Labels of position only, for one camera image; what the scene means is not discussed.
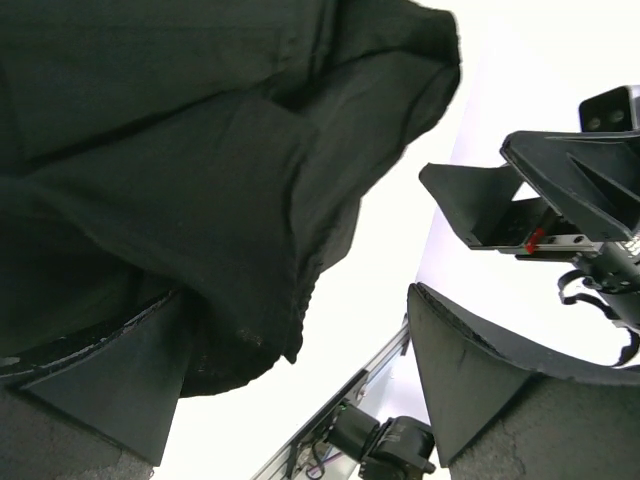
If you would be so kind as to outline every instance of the white background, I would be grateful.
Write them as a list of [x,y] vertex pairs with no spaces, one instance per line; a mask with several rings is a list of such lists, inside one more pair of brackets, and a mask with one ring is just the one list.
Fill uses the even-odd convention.
[[[640,83],[634,48],[640,6],[614,0],[429,6],[454,11],[462,41],[464,79],[446,118],[364,199],[352,252],[317,285],[298,363],[281,362],[235,392],[182,400],[156,480],[248,480],[398,330],[419,266],[421,279],[478,314],[581,358],[615,358],[620,332],[585,311],[591,330],[576,335],[579,315],[565,318],[557,306],[557,269],[469,254],[437,220],[421,262],[434,205],[417,175],[427,162],[450,161],[472,86],[482,90],[478,83],[485,91],[475,92],[475,107],[469,104],[475,113],[465,117],[454,155],[465,164],[500,162],[501,137],[512,130],[575,131],[582,99]],[[494,37],[488,48],[487,33]],[[478,70],[480,58],[500,69]],[[496,314],[498,300],[504,303]],[[610,347],[600,349],[600,339]]]

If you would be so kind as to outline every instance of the white wall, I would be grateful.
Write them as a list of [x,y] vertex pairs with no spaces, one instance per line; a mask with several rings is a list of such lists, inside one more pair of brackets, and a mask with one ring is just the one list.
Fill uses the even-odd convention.
[[[448,115],[416,141],[365,198],[350,256],[318,283],[299,362],[281,362],[235,392],[181,401],[156,479],[247,480],[399,328],[407,286],[416,277],[434,211],[417,174],[425,163],[447,162],[451,156],[487,18],[499,11],[512,19],[513,30],[538,49],[551,69],[563,72],[569,108],[608,88],[640,83],[640,62],[632,61],[630,47],[636,41],[633,27],[640,7],[631,3],[434,0],[429,5],[453,10],[462,36],[464,79]],[[613,51],[615,45],[623,48],[622,56]],[[503,61],[508,64],[511,59]],[[539,97],[538,80],[529,78],[522,91]],[[548,126],[553,129],[559,125],[557,105],[548,107]],[[482,121],[491,125],[494,120]],[[428,262],[422,263],[423,272]],[[446,272],[447,265],[434,263],[433,268]],[[465,285],[474,288],[482,278],[481,272],[472,272]],[[555,294],[550,287],[545,293]],[[523,307],[533,301],[523,300]]]

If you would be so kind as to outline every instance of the black cloth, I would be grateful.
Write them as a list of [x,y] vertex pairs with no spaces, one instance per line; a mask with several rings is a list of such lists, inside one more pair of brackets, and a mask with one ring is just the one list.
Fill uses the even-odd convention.
[[408,0],[1,0],[0,355],[180,288],[183,396],[294,362],[459,79],[453,16]]

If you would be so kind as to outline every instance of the black fabric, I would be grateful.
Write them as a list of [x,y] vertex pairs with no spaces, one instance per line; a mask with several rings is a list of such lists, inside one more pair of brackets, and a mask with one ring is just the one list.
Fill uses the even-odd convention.
[[360,198],[459,79],[453,16],[408,0],[2,1],[0,356],[178,286],[183,396],[294,362]]

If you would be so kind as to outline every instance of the black wire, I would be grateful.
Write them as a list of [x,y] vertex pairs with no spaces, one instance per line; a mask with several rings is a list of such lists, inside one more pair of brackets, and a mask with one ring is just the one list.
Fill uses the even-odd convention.
[[[320,456],[320,454],[318,453],[318,444],[314,443],[313,445],[311,445],[311,454],[313,455],[313,460],[316,462],[315,465],[309,465],[307,466],[306,471],[304,472],[305,475],[307,476],[307,478],[309,480],[320,480],[322,477],[324,477],[325,473],[327,473],[325,465],[324,465],[324,460],[322,460],[322,457]],[[313,476],[311,474],[311,470],[313,469],[318,469],[320,470],[320,474],[317,476]]]

